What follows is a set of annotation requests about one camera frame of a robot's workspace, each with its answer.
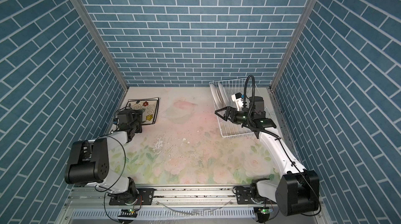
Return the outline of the black square plate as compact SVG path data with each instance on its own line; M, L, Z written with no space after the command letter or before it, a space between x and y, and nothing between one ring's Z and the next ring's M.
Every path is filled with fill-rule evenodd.
M143 125L152 125L156 123L160 99L158 97L150 99L130 99L126 106L133 110L142 111Z

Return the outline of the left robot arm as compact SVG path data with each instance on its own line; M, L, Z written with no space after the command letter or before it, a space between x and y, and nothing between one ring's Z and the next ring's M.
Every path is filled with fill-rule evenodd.
M126 165L124 145L131 142L135 134L142 132L142 122L142 110L126 107L117 112L116 131L96 139L74 142L66 165L65 182L90 185L98 192L107 192L115 197L135 198L138 191L134 180L123 176L124 169L120 172L111 170L109 151L121 148L123 165Z

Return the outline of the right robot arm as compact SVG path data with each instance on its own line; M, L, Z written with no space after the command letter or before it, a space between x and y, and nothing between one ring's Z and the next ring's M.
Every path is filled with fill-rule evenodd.
M266 116L264 99L235 93L232 100L235 107L218 109L215 114L226 122L251 130L271 154L280 176L277 185L270 179L254 180L250 185L251 199L256 203L275 202L284 216L318 215L321 212L319 177L315 171L307 170L284 143L276 124Z

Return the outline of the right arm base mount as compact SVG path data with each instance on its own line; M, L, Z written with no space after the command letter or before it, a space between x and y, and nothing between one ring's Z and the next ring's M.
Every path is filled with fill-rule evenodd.
M232 192L236 197L237 204L239 205L250 205L250 204L259 204L259 205L270 205L276 204L276 202L257 195L253 193L249 187L244 186L234 186L232 188Z

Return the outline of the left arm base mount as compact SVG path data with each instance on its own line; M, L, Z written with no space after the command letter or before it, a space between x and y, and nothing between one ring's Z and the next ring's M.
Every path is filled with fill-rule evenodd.
M130 205L151 205L154 197L154 188L139 188L133 193L124 192L112 194L109 205L111 206L130 206Z

